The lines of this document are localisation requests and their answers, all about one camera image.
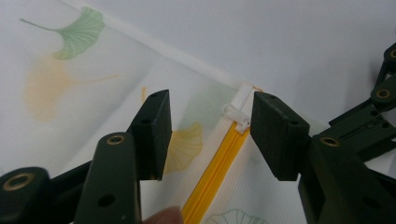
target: human hand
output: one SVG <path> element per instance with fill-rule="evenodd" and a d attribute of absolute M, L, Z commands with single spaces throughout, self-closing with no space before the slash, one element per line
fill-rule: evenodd
<path fill-rule="evenodd" d="M 143 221 L 143 224 L 183 224 L 179 207 L 169 207 Z"/>

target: white plastic clip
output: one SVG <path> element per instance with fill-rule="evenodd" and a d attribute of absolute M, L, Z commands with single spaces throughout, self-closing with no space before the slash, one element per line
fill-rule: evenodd
<path fill-rule="evenodd" d="M 223 107 L 223 115 L 227 119 L 232 119 L 238 123 L 235 129 L 241 134 L 243 134 L 247 128 L 250 127 L 250 117 L 233 105 L 225 105 Z"/>

